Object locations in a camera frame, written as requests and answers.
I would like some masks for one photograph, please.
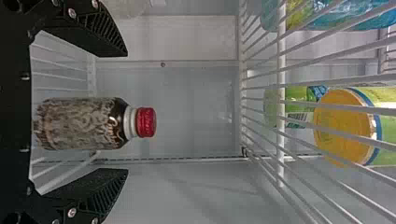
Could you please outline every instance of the wire shelf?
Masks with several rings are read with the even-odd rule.
[[[333,52],[325,52],[321,55],[305,55],[306,59],[301,62],[293,62],[287,59],[292,53],[298,53],[300,50],[304,51],[308,46],[316,44],[325,44],[329,38],[334,35],[347,36],[348,33],[342,33],[349,28],[377,17],[385,12],[396,8],[396,4],[389,2],[381,7],[377,7],[370,12],[365,13],[355,19],[344,21],[337,24],[333,28],[324,31],[316,32],[313,36],[302,39],[300,42],[295,42],[295,36],[299,35],[306,25],[316,20],[322,15],[325,15],[330,10],[336,8],[344,1],[331,1],[331,3],[314,13],[306,21],[298,24],[294,28],[286,30],[286,21],[295,12],[301,10],[309,1],[303,1],[294,10],[286,13],[287,1],[278,1],[276,8],[271,13],[265,14],[268,11],[266,6],[269,6],[271,0],[262,1],[262,10],[253,15],[249,8],[257,8],[254,1],[240,1],[239,13],[239,71],[240,71],[240,136],[241,145],[246,151],[246,156],[251,163],[257,165],[263,170],[263,175],[274,186],[274,188],[281,194],[286,202],[294,209],[295,213],[301,218],[304,223],[337,223],[339,217],[335,218],[329,216],[328,209],[323,209],[323,206],[318,206],[314,203],[313,198],[306,198],[302,187],[296,187],[294,181],[297,180],[304,188],[309,189],[312,193],[318,196],[323,202],[330,206],[330,208],[341,215],[343,220],[350,223],[372,223],[372,220],[364,220],[362,217],[354,215],[350,206],[334,197],[333,193],[328,192],[324,188],[316,186],[317,183],[312,182],[310,177],[300,173],[300,169],[295,169],[296,165],[285,162],[284,156],[291,156],[298,163],[298,167],[304,166],[309,170],[309,173],[316,174],[323,178],[327,183],[336,186],[340,192],[353,197],[358,202],[364,204],[364,209],[370,213],[376,213],[383,219],[379,222],[383,223],[389,221],[396,223],[396,215],[393,207],[381,205],[376,199],[378,195],[370,193],[367,190],[348,184],[343,178],[339,178],[337,173],[342,172],[343,169],[352,170],[357,174],[368,175],[371,178],[385,184],[390,188],[396,188],[396,180],[393,176],[388,176],[378,172],[373,167],[363,166],[359,163],[346,160],[330,151],[322,150],[313,143],[313,138],[308,137],[313,135],[313,131],[320,131],[322,133],[329,133],[332,136],[338,136],[345,139],[356,141],[357,144],[364,144],[382,150],[395,151],[396,146],[393,143],[373,139],[371,136],[364,136],[358,134],[351,134],[334,128],[320,126],[311,122],[288,118],[285,107],[288,105],[307,106],[310,108],[326,108],[331,111],[354,111],[368,114],[369,116],[381,115],[392,116],[396,115],[396,109],[388,107],[375,107],[371,105],[335,105],[324,104],[321,102],[305,102],[299,100],[288,100],[285,96],[285,89],[292,87],[307,87],[325,85],[327,87],[342,88],[345,86],[361,84],[361,83],[375,83],[388,82],[392,83],[396,78],[391,72],[392,58],[389,55],[395,52],[390,46],[396,42],[394,38],[395,32],[391,27],[378,31],[379,38],[373,42],[366,42],[362,45],[356,45],[349,49],[340,49]],[[277,15],[277,20],[274,24],[267,25],[268,30],[262,28],[262,24],[268,22],[271,17]],[[289,44],[288,40],[293,40],[294,45]],[[362,53],[366,51],[377,51],[378,69],[375,74],[366,75],[362,73],[346,72],[346,76],[309,76],[309,69],[312,65],[318,63],[326,63],[337,59],[347,59],[350,55]],[[275,92],[273,99],[264,98],[266,91]],[[276,112],[266,112],[263,105],[272,105]],[[268,122],[273,120],[275,126]],[[294,123],[304,127],[300,131],[285,129],[285,123]],[[304,147],[313,150],[321,155],[331,158],[340,164],[342,168],[337,168],[331,165],[326,160],[317,160],[311,162],[305,158],[300,157],[295,153],[295,147]],[[270,160],[263,160],[260,156],[266,154],[271,158]]]

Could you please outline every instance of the plastic bottle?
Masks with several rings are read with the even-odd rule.
[[[150,6],[149,0],[101,0],[101,2],[116,19],[138,17]]]
[[[308,86],[308,87],[289,87],[285,89],[285,98],[287,101],[307,101],[317,102],[326,94],[328,88],[325,86]],[[264,112],[268,115],[276,114],[276,90],[267,90],[264,92]],[[286,118],[297,119],[300,121],[311,122],[314,117],[314,107],[301,105],[286,105]],[[265,123],[276,127],[276,119],[265,117]],[[305,127],[296,123],[286,122],[286,128],[304,129]]]
[[[120,98],[52,98],[36,110],[34,132],[47,150],[110,150],[135,137],[152,137],[156,113]]]
[[[396,108],[395,87],[348,87],[333,89],[320,100],[323,104]],[[314,120],[318,126],[396,144],[396,118],[356,111],[317,107]],[[348,138],[314,130],[319,148],[361,165],[395,165],[396,152],[372,147]],[[341,166],[337,161],[332,163]]]
[[[288,13],[297,6],[299,6],[303,1],[304,0],[288,0]],[[311,0],[310,3],[308,3],[305,7],[303,7],[301,10],[299,10],[286,20],[287,29],[289,30],[300,25],[308,18],[310,18],[313,14],[328,6],[332,1],[333,0]],[[389,0],[346,0],[344,3],[341,3],[337,7],[333,8],[327,14],[317,18],[313,22],[306,25],[304,29],[317,31],[328,30],[340,23],[343,23],[344,21],[359,17],[360,15],[363,15],[376,7],[383,6],[388,2]],[[265,5],[264,13],[261,17],[262,27],[265,30],[274,31],[277,29],[276,13],[274,16],[266,20],[264,18],[271,12],[271,10],[273,10],[273,8],[277,7],[277,0],[262,0],[262,4]],[[389,27],[394,23],[396,23],[396,9],[393,9],[368,21],[362,22],[350,28],[349,31],[381,29]]]

